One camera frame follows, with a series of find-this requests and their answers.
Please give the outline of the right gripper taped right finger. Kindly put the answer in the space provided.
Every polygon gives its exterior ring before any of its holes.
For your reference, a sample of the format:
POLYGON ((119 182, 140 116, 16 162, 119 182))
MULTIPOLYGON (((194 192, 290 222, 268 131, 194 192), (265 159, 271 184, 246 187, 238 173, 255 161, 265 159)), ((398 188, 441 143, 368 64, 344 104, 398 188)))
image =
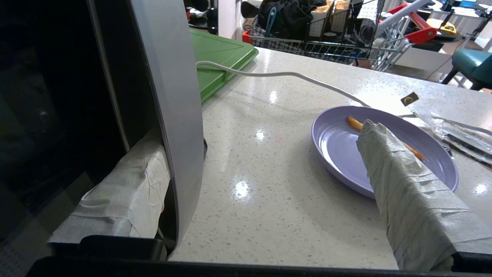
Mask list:
POLYGON ((400 270, 491 271, 491 227, 386 126, 366 120, 356 144, 400 270))

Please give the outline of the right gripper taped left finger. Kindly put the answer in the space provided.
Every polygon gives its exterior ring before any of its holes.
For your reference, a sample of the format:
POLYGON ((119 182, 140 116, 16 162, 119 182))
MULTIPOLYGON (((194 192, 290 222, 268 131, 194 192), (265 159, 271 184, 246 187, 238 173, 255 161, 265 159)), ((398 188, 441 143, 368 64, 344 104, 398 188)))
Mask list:
POLYGON ((170 179, 161 140, 143 137, 81 197, 48 242, 77 244, 89 235, 154 238, 170 179))

